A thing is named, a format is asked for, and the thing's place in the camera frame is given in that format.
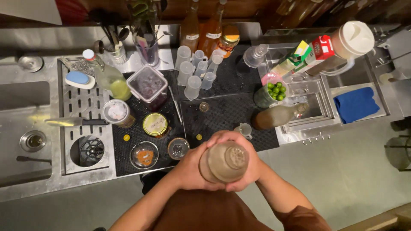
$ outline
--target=person's hand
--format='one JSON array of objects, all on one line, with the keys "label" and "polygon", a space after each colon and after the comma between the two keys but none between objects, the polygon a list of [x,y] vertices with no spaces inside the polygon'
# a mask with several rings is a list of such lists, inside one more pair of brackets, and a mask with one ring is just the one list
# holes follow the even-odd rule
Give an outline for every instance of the person's hand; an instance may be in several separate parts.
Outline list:
[{"label": "person's hand", "polygon": [[206,181],[200,174],[199,162],[202,154],[207,150],[206,143],[195,149],[190,149],[177,166],[169,173],[179,184],[179,188],[185,190],[205,189],[216,191],[224,189],[221,183],[211,183]]},{"label": "person's hand", "polygon": [[227,140],[235,141],[237,144],[244,147],[249,153],[250,157],[248,167],[243,178],[226,185],[227,192],[239,192],[245,189],[249,184],[256,182],[260,178],[260,166],[262,164],[262,161],[258,157],[254,146],[239,132],[218,131],[214,133],[213,136],[211,136],[211,138],[207,141],[207,147],[209,148],[216,143],[222,143]]}]

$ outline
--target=green lime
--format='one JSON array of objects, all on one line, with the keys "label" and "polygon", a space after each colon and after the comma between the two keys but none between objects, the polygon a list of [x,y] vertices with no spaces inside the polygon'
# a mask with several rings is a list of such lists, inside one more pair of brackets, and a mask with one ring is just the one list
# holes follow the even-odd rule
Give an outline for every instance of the green lime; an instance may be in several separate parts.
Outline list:
[{"label": "green lime", "polygon": [[268,86],[267,86],[269,89],[272,89],[273,87],[274,87],[274,84],[272,84],[272,83],[268,83]]}]

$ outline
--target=bar mat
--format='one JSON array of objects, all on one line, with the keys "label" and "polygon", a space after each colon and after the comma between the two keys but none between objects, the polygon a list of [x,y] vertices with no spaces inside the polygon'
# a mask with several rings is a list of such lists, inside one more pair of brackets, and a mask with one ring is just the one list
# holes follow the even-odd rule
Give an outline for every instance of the bar mat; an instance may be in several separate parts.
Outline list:
[{"label": "bar mat", "polygon": [[[261,80],[257,69],[253,70],[249,77],[243,78],[236,73],[236,61],[241,59],[244,52],[251,47],[249,44],[239,44],[234,48],[230,57],[223,60],[217,69],[217,77],[209,90],[200,89],[198,98],[206,98],[235,93],[256,92],[261,87]],[[178,86],[180,100],[188,100],[184,96],[183,86]]]},{"label": "bar mat", "polygon": [[[176,78],[171,74],[173,71],[161,71],[164,77],[169,82],[172,87],[174,94],[176,94]],[[125,73],[124,76],[127,79],[133,73]],[[130,106],[131,110],[135,112],[136,121],[133,126],[129,128],[121,128],[113,125],[113,141],[114,141],[114,156],[115,156],[115,171],[117,176],[125,176],[133,173],[145,172],[155,169],[161,169],[165,167],[175,166],[178,161],[173,160],[167,153],[167,146],[169,142],[177,137],[185,138],[184,127],[180,124],[178,119],[177,111],[174,106],[174,102],[171,98],[170,91],[167,93],[167,102],[160,109],[160,113],[163,114],[169,121],[171,126],[171,131],[165,137],[160,139],[150,137],[143,130],[143,119],[146,115],[151,113],[150,110],[145,106],[145,104],[138,100],[136,97],[132,96],[126,103]],[[124,135],[130,135],[129,141],[124,141]],[[159,151],[159,158],[157,163],[149,169],[137,169],[130,162],[130,152],[132,148],[142,142],[150,141],[155,144]]]},{"label": "bar mat", "polygon": [[[217,131],[233,130],[240,123],[251,125],[251,118],[264,110],[254,103],[253,94],[249,92],[180,102],[190,148],[195,148],[209,140]],[[210,106],[208,111],[199,110],[202,102],[208,103]],[[200,141],[196,139],[198,134],[203,137]],[[251,135],[253,138],[250,142],[257,152],[279,147],[275,129],[259,131],[253,128]]]}]

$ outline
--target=bartender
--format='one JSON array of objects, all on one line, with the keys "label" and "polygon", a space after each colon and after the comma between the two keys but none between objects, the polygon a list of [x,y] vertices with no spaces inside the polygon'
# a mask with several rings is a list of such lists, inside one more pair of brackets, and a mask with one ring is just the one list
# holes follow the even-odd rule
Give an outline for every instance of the bartender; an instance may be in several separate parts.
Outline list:
[{"label": "bartender", "polygon": [[[247,171],[236,182],[210,183],[199,172],[200,157],[207,148],[227,140],[249,153]],[[191,149],[110,231],[271,231],[235,193],[254,182],[285,231],[331,231],[307,197],[261,161],[253,145],[233,131],[216,132],[209,141]]]}]

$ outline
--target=brown shirt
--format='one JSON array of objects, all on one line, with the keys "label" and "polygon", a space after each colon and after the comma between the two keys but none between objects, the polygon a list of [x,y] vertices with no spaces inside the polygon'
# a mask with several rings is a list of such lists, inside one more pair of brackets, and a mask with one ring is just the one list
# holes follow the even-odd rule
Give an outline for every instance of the brown shirt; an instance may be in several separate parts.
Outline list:
[{"label": "brown shirt", "polygon": [[[301,206],[275,214],[285,231],[331,231],[314,210]],[[272,231],[259,222],[235,192],[179,190],[167,202],[149,231]]]}]

